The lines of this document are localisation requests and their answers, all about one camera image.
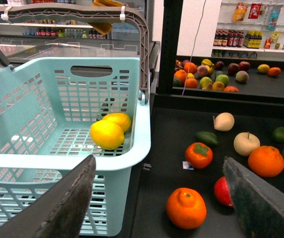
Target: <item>basket handle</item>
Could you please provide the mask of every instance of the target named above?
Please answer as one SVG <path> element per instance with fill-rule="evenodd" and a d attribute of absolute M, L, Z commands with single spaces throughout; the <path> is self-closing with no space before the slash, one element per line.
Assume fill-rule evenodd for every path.
<path fill-rule="evenodd" d="M 4 21 L 19 23 L 31 19 L 54 20 L 57 17 L 62 20 L 77 20 L 89 24 L 127 22 L 135 25 L 140 33 L 139 89 L 145 93 L 145 102 L 149 101 L 149 30 L 145 18 L 138 11 L 129 7 L 92 7 L 65 3 L 38 3 L 10 7 L 5 5 L 0 6 L 0 23 L 4 23 Z M 0 53 L 0 59 L 6 63 L 5 55 L 1 51 Z"/>

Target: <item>white cable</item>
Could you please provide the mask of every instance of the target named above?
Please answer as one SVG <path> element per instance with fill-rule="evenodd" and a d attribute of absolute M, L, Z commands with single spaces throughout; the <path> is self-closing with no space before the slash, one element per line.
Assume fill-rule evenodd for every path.
<path fill-rule="evenodd" d="M 190 61 L 189 61 L 189 62 L 191 62 L 191 60 L 192 60 L 192 55 L 193 55 L 193 52 L 194 52 L 194 50 L 195 50 L 196 40 L 197 40 L 198 32 L 199 32 L 199 29 L 200 29 L 201 20 L 202 20 L 202 18 L 203 18 L 203 13 L 204 13 L 204 11 L 205 11 L 206 1 L 207 1 L 207 0 L 205 0 L 204 3 L 203 3 L 202 12 L 201 12 L 201 18 L 200 18 L 200 20 L 199 20 L 199 25 L 198 25 L 198 29 L 197 29 L 197 32 L 196 32 L 196 35 L 195 35 L 195 40 L 194 40 L 194 42 L 193 42 L 193 48 L 192 48 L 192 52 L 191 52 L 191 56 L 190 56 Z M 188 78 L 189 70 L 190 70 L 190 67 L 188 68 L 186 80 L 187 80 L 187 78 Z M 183 91 L 182 91 L 182 94 L 181 94 L 182 96 L 183 96 L 183 94 L 184 94 L 184 92 L 185 92 L 185 89 L 186 89 L 186 81 L 185 81 L 185 84 L 184 84 L 184 87 L 183 87 Z"/>

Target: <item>lemon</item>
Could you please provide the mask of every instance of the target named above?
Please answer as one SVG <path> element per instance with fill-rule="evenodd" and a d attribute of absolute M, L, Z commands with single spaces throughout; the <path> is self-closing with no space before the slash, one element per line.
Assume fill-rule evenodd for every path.
<path fill-rule="evenodd" d="M 109 120 L 118 124 L 125 133 L 132 124 L 131 118 L 125 113 L 110 113 L 102 118 L 102 120 Z"/>
<path fill-rule="evenodd" d="M 122 128 L 109 120 L 100 120 L 91 125 L 91 139 L 105 150 L 115 150 L 124 142 Z"/>
<path fill-rule="evenodd" d="M 269 71 L 270 67 L 267 64 L 261 64 L 257 67 L 257 70 L 259 73 L 267 73 Z"/>

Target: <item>red apple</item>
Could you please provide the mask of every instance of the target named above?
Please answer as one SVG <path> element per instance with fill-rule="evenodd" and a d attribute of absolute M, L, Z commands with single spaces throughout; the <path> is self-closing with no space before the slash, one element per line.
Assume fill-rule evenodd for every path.
<path fill-rule="evenodd" d="M 215 63 L 216 70 L 221 70 L 224 67 L 224 63 L 222 61 L 218 61 Z"/>
<path fill-rule="evenodd" d="M 242 61 L 239 63 L 239 71 L 248 71 L 251 67 L 251 64 L 246 61 Z"/>
<path fill-rule="evenodd" d="M 239 72 L 239 65 L 237 63 L 229 64 L 227 68 L 228 75 L 235 75 L 238 72 Z"/>

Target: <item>light blue plastic basket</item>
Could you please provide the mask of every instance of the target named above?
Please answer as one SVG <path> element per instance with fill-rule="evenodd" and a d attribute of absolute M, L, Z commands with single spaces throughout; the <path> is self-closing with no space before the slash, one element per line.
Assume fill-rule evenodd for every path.
<path fill-rule="evenodd" d="M 87 66 L 97 73 L 75 73 Z M 80 234 L 120 232 L 131 167 L 151 145 L 139 75 L 139 58 L 41 58 L 0 69 L 0 226 L 93 154 L 97 171 Z M 125 142 L 105 151 L 91 140 L 90 126 L 111 112 L 133 123 Z"/>

